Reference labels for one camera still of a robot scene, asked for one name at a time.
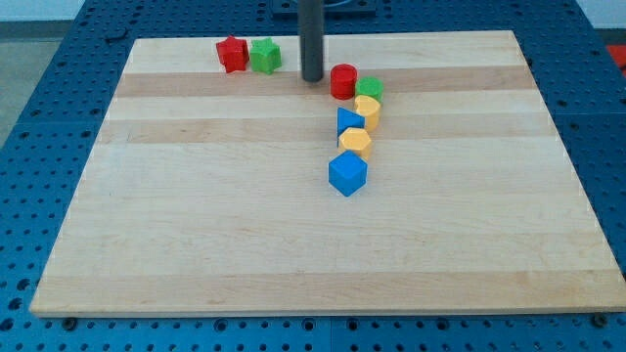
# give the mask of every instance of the plastic block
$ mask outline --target plastic block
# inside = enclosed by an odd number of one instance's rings
[[[331,69],[331,95],[336,99],[347,100],[354,97],[357,70],[349,64],[340,64]]]
[[[249,61],[247,43],[243,39],[229,35],[226,40],[215,44],[219,62],[226,68],[226,73],[235,70],[246,70]]]
[[[339,138],[341,133],[348,127],[365,128],[365,117],[360,114],[344,108],[336,109],[336,136]]]
[[[374,131],[379,126],[380,103],[368,96],[357,96],[354,99],[354,110],[365,117],[365,129]]]
[[[382,81],[376,77],[363,77],[356,81],[356,95],[372,97],[382,103]]]
[[[367,160],[372,153],[372,139],[363,128],[349,127],[339,136],[339,152],[353,151]]]
[[[329,163],[329,182],[350,197],[367,182],[368,163],[352,151],[345,151]]]
[[[272,74],[276,68],[283,64],[281,48],[272,41],[272,38],[252,40],[250,59],[253,71],[267,74]]]

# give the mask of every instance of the wooden board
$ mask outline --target wooden board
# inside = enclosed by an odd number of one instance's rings
[[[368,184],[328,183],[328,81],[141,39],[30,306],[42,317],[615,311],[626,284],[511,32],[329,36],[386,90]]]

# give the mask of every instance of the blue block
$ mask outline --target blue block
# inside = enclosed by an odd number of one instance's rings
[[[339,138],[341,133],[348,127],[365,128],[365,117],[360,114],[344,108],[336,109],[336,137]]]
[[[329,182],[350,197],[367,182],[368,163],[353,151],[345,151],[329,163]]]

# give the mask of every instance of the blue pegboard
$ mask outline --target blue pegboard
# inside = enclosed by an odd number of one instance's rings
[[[296,34],[266,1],[87,0],[0,152],[1,351],[626,351],[626,314],[39,320],[27,311],[133,40]],[[626,270],[625,81],[573,0],[380,0],[328,33],[512,29]]]

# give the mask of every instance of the yellow hexagonal block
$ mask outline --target yellow hexagonal block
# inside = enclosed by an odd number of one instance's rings
[[[380,103],[368,96],[357,96],[354,99],[354,110],[365,117],[365,129],[372,132],[379,125]]]
[[[339,136],[339,152],[353,151],[367,160],[372,153],[372,139],[363,128],[349,127]]]

